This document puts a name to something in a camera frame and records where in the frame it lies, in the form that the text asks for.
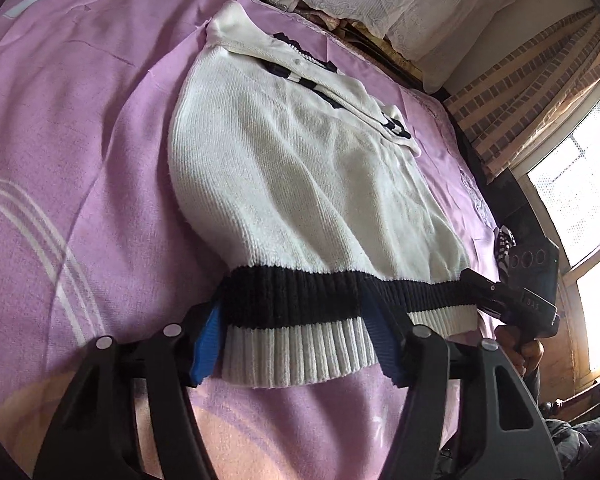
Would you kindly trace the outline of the person's right hand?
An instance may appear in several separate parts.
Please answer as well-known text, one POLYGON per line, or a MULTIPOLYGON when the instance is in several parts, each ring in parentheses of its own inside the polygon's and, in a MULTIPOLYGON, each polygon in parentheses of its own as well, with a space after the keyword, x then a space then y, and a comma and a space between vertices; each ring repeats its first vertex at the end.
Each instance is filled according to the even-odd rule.
POLYGON ((520 330, 508 325, 497 326, 495 338, 521 377, 530 376, 538 369, 544 356, 544 346, 539 340, 533 339, 522 344, 520 330))

